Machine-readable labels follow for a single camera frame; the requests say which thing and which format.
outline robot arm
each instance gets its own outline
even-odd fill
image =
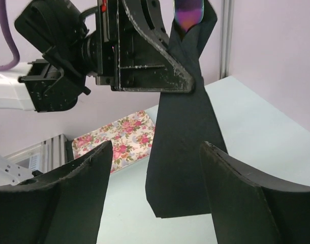
[[[95,14],[96,30],[84,21]],[[158,0],[98,0],[80,12],[70,0],[33,0],[16,30],[43,59],[0,73],[0,108],[65,111],[88,95],[86,76],[120,92],[189,93],[192,76],[167,51]]]

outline curved black support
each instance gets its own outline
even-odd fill
[[[108,1],[118,12],[115,40],[116,74],[112,90],[126,92],[189,93],[194,79],[168,51],[159,0]]]
[[[310,244],[310,187],[268,175],[207,142],[200,155],[219,244]]]
[[[17,186],[0,187],[0,244],[95,244],[112,143]]]
[[[216,22],[214,9],[205,1],[203,21],[183,40],[172,24],[168,50],[196,83],[190,94],[162,93],[160,97],[146,178],[147,200],[160,218],[210,213],[199,146],[210,141],[224,151],[226,147],[204,87],[199,57]]]

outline floral pattern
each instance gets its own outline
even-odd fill
[[[113,144],[111,173],[149,156],[155,126],[145,111],[139,111],[73,140],[74,158],[104,141]]]

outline white table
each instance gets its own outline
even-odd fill
[[[234,77],[206,87],[229,154],[276,177],[310,186],[310,132]],[[157,106],[147,110],[156,120]],[[101,244],[216,244],[211,215],[157,219],[145,196],[148,159],[110,177]]]

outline cable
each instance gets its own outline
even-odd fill
[[[86,18],[92,14],[96,14],[99,10],[98,6],[92,7],[90,9],[86,9],[79,15],[79,20],[81,23],[85,22]]]
[[[6,71],[15,67],[19,63],[19,52],[9,28],[6,0],[0,0],[0,25],[7,45],[13,54],[13,60],[9,64],[0,66],[0,71]]]

